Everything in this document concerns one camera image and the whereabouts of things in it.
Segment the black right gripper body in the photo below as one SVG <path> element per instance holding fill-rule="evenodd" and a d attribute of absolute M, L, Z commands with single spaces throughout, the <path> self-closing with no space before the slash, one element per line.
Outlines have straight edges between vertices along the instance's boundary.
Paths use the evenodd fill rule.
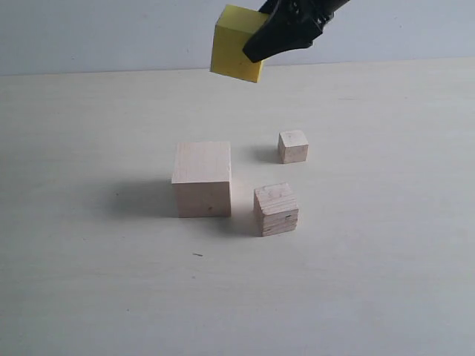
<path fill-rule="evenodd" d="M 295 28 L 314 27 L 322 30 L 335 12 L 349 0 L 296 0 L 279 1 L 276 21 Z"/>

